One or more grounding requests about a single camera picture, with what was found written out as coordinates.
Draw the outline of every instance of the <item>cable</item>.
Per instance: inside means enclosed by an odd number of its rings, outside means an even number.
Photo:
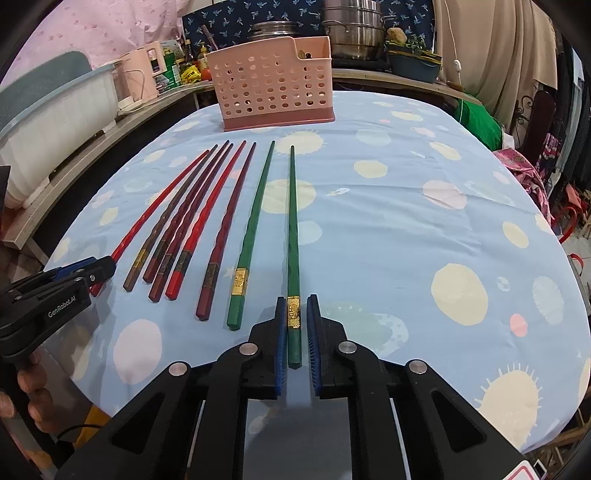
[[[138,70],[138,69],[123,71],[123,73],[129,73],[129,72],[140,72],[142,74],[142,93],[139,94],[139,99],[141,100],[142,98],[144,98],[144,87],[146,85],[146,74],[144,73],[143,70]]]
[[[72,425],[71,427],[66,428],[62,432],[57,435],[57,439],[60,440],[66,433],[70,433],[72,430],[77,429],[101,429],[102,425],[96,425],[94,423],[82,423],[80,425]]]
[[[443,3],[445,4],[445,10],[447,11],[447,22],[449,23],[449,32],[452,34],[453,54],[454,54],[453,65],[456,68],[457,79],[459,80],[460,85],[461,85],[462,84],[462,77],[460,75],[460,72],[462,71],[462,64],[457,59],[456,37],[453,35],[452,18],[449,14],[449,7],[447,6],[447,0],[443,0]]]

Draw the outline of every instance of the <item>plastic container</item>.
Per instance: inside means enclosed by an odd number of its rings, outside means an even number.
[[[393,74],[426,83],[437,79],[441,70],[440,56],[424,51],[415,55],[412,49],[394,44],[388,44],[387,49]]]
[[[53,90],[0,130],[0,164],[11,166],[8,208],[28,206],[60,163],[113,123],[113,68],[105,65]]]
[[[226,132],[335,120],[328,37],[257,40],[207,60]]]

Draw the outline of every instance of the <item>curtain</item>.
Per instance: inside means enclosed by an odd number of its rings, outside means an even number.
[[[557,88],[554,28],[531,0],[433,0],[433,5],[442,75],[459,83],[453,64],[458,58],[466,91],[507,128],[515,102],[533,97],[536,82]]]

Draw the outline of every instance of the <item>pink wall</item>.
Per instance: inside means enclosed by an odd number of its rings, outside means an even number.
[[[172,38],[187,0],[63,0],[37,27],[1,86],[71,50],[93,68],[154,40]]]

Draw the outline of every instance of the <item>bottle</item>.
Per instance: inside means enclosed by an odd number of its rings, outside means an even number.
[[[195,62],[195,56],[193,55],[193,49],[191,48],[191,41],[189,39],[185,40],[185,62]]]
[[[201,73],[202,80],[211,80],[212,74],[209,71],[209,64],[207,63],[207,48],[205,45],[201,45],[201,51],[197,57],[197,67]]]

